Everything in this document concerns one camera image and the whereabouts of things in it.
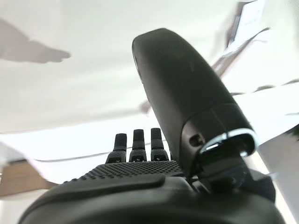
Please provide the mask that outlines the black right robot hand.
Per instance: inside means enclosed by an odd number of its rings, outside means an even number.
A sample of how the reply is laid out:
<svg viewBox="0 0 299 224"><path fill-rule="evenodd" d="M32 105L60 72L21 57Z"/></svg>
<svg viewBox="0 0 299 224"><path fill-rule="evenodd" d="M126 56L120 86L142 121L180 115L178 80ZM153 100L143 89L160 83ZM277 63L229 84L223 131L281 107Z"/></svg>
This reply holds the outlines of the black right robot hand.
<svg viewBox="0 0 299 224"><path fill-rule="evenodd" d="M283 224L272 179L244 157L256 133L213 69L181 36L156 29L132 53L172 159L106 164L44 193L21 224Z"/></svg>

